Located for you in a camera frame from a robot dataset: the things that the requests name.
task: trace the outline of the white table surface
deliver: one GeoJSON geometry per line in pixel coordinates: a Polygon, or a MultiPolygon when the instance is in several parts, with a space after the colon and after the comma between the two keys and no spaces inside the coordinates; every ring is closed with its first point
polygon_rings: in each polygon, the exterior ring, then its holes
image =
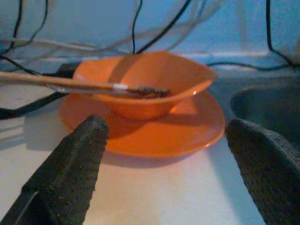
{"type": "MultiPolygon", "coordinates": [[[[17,107],[49,93],[0,87],[0,107],[17,107]]],[[[0,219],[22,185],[68,134],[60,100],[21,118],[0,120],[0,219]]],[[[180,158],[146,159],[106,152],[86,225],[264,224],[223,136],[180,158]]]]}

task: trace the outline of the textured black plastic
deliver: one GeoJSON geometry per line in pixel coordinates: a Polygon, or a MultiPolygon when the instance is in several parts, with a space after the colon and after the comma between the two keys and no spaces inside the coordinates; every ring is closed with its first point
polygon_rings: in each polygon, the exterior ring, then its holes
{"type": "MultiPolygon", "coordinates": [[[[47,215],[48,219],[38,224],[80,225],[84,222],[107,137],[107,124],[98,116],[90,116],[60,142],[22,187],[18,202],[22,203],[24,193],[38,191],[38,195],[21,224],[32,224],[31,219],[28,221],[32,212],[38,216],[47,215]]],[[[9,213],[4,220],[9,221],[9,213]]]]}
{"type": "Polygon", "coordinates": [[[244,120],[230,122],[227,140],[266,224],[300,224],[300,152],[283,136],[244,120]]]}

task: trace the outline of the black cable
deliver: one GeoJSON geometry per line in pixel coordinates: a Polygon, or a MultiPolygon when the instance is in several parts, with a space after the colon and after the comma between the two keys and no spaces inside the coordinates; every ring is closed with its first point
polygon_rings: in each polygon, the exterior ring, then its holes
{"type": "Polygon", "coordinates": [[[141,11],[142,5],[143,5],[143,0],[140,0],[140,5],[139,5],[139,8],[137,9],[137,12],[135,14],[135,19],[133,20],[133,24],[132,24],[131,36],[132,36],[132,47],[133,47],[132,54],[133,55],[135,54],[135,23],[136,23],[137,17],[139,16],[140,11],[141,11]]]}
{"type": "MultiPolygon", "coordinates": [[[[19,27],[20,27],[20,24],[22,21],[22,16],[23,16],[23,0],[19,0],[19,12],[18,12],[17,21],[15,23],[13,38],[16,38],[18,35],[19,27]]],[[[15,44],[15,42],[12,41],[10,43],[10,47],[8,49],[4,50],[3,52],[1,52],[0,54],[5,54],[5,53],[8,53],[9,51],[11,51],[14,48],[14,44],[15,44]]]]}
{"type": "Polygon", "coordinates": [[[45,13],[44,13],[44,17],[43,17],[42,23],[41,23],[41,25],[39,26],[39,28],[31,35],[31,38],[29,39],[29,41],[26,42],[25,44],[15,46],[15,47],[13,47],[12,49],[24,47],[24,46],[30,45],[30,44],[32,43],[33,39],[34,39],[34,38],[36,37],[36,35],[42,30],[42,28],[44,27],[44,25],[45,25],[45,23],[46,23],[47,16],[48,16],[48,6],[49,6],[49,1],[48,1],[48,0],[45,0],[45,13]]]}
{"type": "Polygon", "coordinates": [[[1,60],[6,60],[6,61],[10,62],[11,64],[15,65],[16,67],[20,68],[21,70],[25,71],[25,72],[28,73],[28,74],[32,74],[32,75],[42,75],[42,74],[39,73],[39,72],[36,72],[36,71],[34,71],[34,70],[27,69],[27,68],[23,67],[22,65],[20,65],[19,63],[13,61],[13,60],[10,59],[9,57],[0,55],[0,59],[1,59],[1,60]]]}
{"type": "Polygon", "coordinates": [[[29,104],[27,104],[25,106],[22,106],[20,108],[17,108],[17,109],[0,108],[0,120],[7,120],[7,119],[12,119],[12,118],[15,118],[15,117],[23,116],[27,113],[30,113],[30,112],[35,111],[37,109],[40,109],[43,106],[53,102],[54,100],[59,99],[61,97],[64,97],[66,95],[67,94],[65,94],[65,93],[55,92],[51,95],[48,95],[44,98],[36,100],[32,103],[29,103],[29,104]]]}
{"type": "Polygon", "coordinates": [[[267,42],[268,42],[268,48],[271,52],[274,52],[275,54],[279,55],[280,57],[282,57],[283,59],[285,59],[285,61],[290,65],[293,66],[294,63],[287,58],[285,55],[281,54],[280,52],[276,51],[273,46],[272,46],[272,40],[271,40],[271,0],[266,0],[266,24],[267,24],[267,42]]]}
{"type": "MultiPolygon", "coordinates": [[[[197,16],[195,18],[196,20],[199,20],[202,17],[202,13],[204,12],[206,3],[207,3],[207,0],[202,0],[201,6],[200,6],[197,16]]],[[[175,41],[175,43],[173,43],[170,47],[168,47],[167,50],[169,51],[169,50],[175,48],[176,46],[180,45],[180,43],[183,42],[184,39],[187,38],[187,36],[191,33],[191,31],[195,28],[196,25],[197,25],[197,23],[193,22],[191,24],[191,26],[187,29],[187,31],[177,41],[175,41]]]]}
{"type": "MultiPolygon", "coordinates": [[[[36,71],[33,71],[31,69],[27,69],[27,68],[21,66],[19,63],[13,61],[12,59],[10,59],[6,56],[0,55],[0,59],[6,60],[6,61],[14,64],[15,66],[17,66],[21,70],[25,71],[26,73],[29,73],[29,74],[32,74],[32,75],[44,75],[44,74],[38,73],[36,71]]],[[[44,98],[36,100],[32,103],[29,103],[29,104],[24,105],[24,106],[22,106],[20,108],[17,108],[17,109],[0,108],[0,120],[7,120],[7,119],[23,116],[27,113],[30,113],[30,112],[35,111],[37,109],[40,109],[43,106],[53,102],[54,100],[56,100],[58,98],[62,98],[66,95],[67,94],[65,94],[65,93],[55,92],[51,95],[48,95],[44,98]]]]}
{"type": "Polygon", "coordinates": [[[145,44],[139,51],[137,51],[137,54],[140,54],[142,52],[144,52],[146,49],[148,49],[151,45],[153,45],[155,42],[157,42],[159,39],[161,39],[166,32],[169,31],[169,29],[171,29],[173,27],[173,25],[179,20],[179,18],[181,17],[181,15],[185,12],[185,10],[187,9],[188,5],[191,3],[191,0],[187,0],[184,5],[182,6],[182,8],[180,9],[180,11],[178,12],[178,14],[174,17],[174,19],[163,29],[162,32],[160,32],[160,34],[158,34],[154,39],[152,39],[149,43],[145,44]]]}
{"type": "Polygon", "coordinates": [[[300,64],[295,64],[293,63],[289,58],[287,58],[285,55],[281,54],[280,52],[276,51],[273,46],[272,46],[272,39],[271,39],[271,13],[270,13],[270,0],[266,0],[266,24],[267,24],[267,43],[268,43],[268,48],[271,52],[279,55],[285,61],[287,62],[286,65],[281,65],[277,67],[257,67],[253,66],[247,63],[239,63],[239,62],[214,62],[214,63],[209,63],[207,66],[212,67],[212,66],[217,66],[217,65],[233,65],[233,66],[241,66],[241,67],[248,67],[248,68],[253,68],[261,71],[274,71],[274,70],[279,70],[283,68],[288,68],[288,67],[300,67],[300,64]]]}

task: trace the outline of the orange saucer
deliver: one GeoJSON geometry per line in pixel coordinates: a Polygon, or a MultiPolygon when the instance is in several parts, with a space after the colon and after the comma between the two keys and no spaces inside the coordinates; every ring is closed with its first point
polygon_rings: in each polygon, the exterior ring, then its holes
{"type": "Polygon", "coordinates": [[[69,95],[62,102],[62,122],[74,130],[89,115],[107,119],[107,151],[139,157],[173,157],[189,154],[217,142],[225,130],[223,111],[214,97],[203,91],[154,120],[125,119],[101,102],[69,95]]]}

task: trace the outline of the blue wall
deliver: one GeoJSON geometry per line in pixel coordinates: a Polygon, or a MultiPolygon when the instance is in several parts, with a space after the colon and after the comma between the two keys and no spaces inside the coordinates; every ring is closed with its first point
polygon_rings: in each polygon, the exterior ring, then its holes
{"type": "MultiPolygon", "coordinates": [[[[39,39],[104,45],[130,35],[136,0],[49,0],[49,16],[39,39]]],[[[136,24],[136,32],[167,24],[185,0],[144,0],[136,24]]],[[[195,16],[201,0],[193,0],[180,22],[195,16]]],[[[258,53],[267,51],[265,0],[208,0],[204,15],[216,6],[220,9],[199,24],[176,48],[176,53],[258,53]]],[[[20,38],[29,38],[39,26],[44,14],[43,0],[25,0],[20,38]]],[[[18,0],[0,2],[0,39],[12,37],[18,0]]],[[[300,1],[273,0],[271,5],[273,45],[292,54],[300,38],[300,1]]],[[[149,51],[166,49],[175,42],[186,27],[174,29],[149,51]]],[[[137,48],[152,36],[137,41],[137,48]]],[[[131,42],[120,46],[131,50],[131,42]]],[[[34,46],[16,50],[13,55],[25,57],[45,52],[49,47],[34,46]]],[[[58,55],[83,54],[59,52],[58,55]]]]}

